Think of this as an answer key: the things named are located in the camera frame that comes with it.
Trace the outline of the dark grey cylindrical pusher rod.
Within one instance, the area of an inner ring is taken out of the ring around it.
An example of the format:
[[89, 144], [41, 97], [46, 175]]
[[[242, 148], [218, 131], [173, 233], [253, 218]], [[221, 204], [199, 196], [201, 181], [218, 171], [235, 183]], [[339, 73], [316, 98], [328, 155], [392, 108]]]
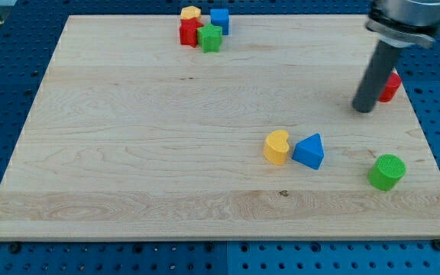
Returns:
[[374, 109], [402, 50], [382, 40], [378, 41], [351, 102], [355, 111], [369, 113]]

